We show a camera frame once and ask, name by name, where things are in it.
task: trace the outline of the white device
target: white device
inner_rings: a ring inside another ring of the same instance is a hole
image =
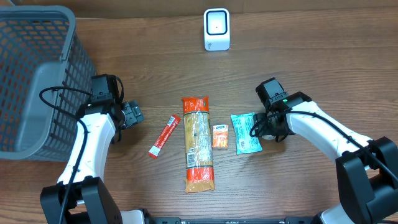
[[[229,12],[224,8],[207,9],[203,15],[205,49],[228,50],[231,43]]]

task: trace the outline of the wooden table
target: wooden table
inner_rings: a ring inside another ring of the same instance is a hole
[[[104,181],[120,210],[279,218],[338,203],[333,163],[307,140],[237,156],[232,127],[229,149],[214,151],[216,190],[186,194],[183,123],[157,160],[147,155],[170,115],[182,116],[183,96],[209,95],[211,122],[231,124],[231,114],[264,110],[254,89],[276,77],[347,127],[398,142],[398,8],[232,15],[226,52],[204,51],[201,16],[78,21],[77,34],[98,73],[119,76],[146,119],[109,150]],[[1,161],[0,223],[45,223],[40,192],[64,167]]]

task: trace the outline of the blue packet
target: blue packet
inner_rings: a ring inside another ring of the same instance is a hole
[[[232,124],[236,135],[236,153],[253,153],[261,152],[262,147],[259,139],[250,137],[250,129],[254,125],[253,113],[231,115]]]

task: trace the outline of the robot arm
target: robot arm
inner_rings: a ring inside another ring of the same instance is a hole
[[[88,176],[100,177],[103,180],[106,155],[108,154],[109,145],[116,132],[112,117],[109,114],[95,113],[85,115],[81,120],[86,124],[89,134],[87,136],[83,157],[81,158],[78,172],[76,173],[73,183],[81,182]],[[76,164],[84,138],[83,126],[80,123],[78,123],[77,126],[78,131],[72,153],[57,183],[68,183],[73,166]]]
[[[65,171],[56,185],[43,188],[40,195],[49,224],[122,223],[122,219],[128,224],[143,218],[142,212],[120,212],[102,180],[109,144],[116,131],[120,141],[121,130],[140,123],[144,117],[135,101],[123,102],[123,84],[119,78],[98,75],[91,78],[91,84],[88,101],[80,106],[76,116],[69,115],[79,118],[84,125],[77,124],[75,144]],[[81,203],[86,204],[87,212],[69,212]]]
[[[371,138],[358,134],[348,129],[346,126],[343,126],[341,123],[323,112],[314,101],[300,103],[299,105],[294,106],[292,111],[316,113],[337,125],[362,146],[367,146],[369,144],[368,141],[371,140]],[[336,129],[318,118],[303,114],[287,114],[286,120],[289,125],[289,129],[293,133],[299,134],[309,140],[333,162],[342,156],[343,152],[355,152],[358,150],[357,146],[347,141],[347,139],[337,132]]]
[[[336,165],[340,204],[319,214],[318,223],[372,224],[398,211],[398,149],[391,140],[373,141],[348,129],[307,95],[289,96],[275,78],[261,83],[256,92],[266,112],[254,115],[251,136],[299,134]],[[368,179],[369,168],[382,169]]]

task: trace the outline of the orange label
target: orange label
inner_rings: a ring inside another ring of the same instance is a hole
[[[206,111],[209,112],[209,96],[202,99],[196,97],[184,97],[182,98],[184,114],[192,111]]]
[[[214,168],[212,167],[195,167],[187,169],[187,180],[189,182],[201,182],[204,180],[214,180]]]

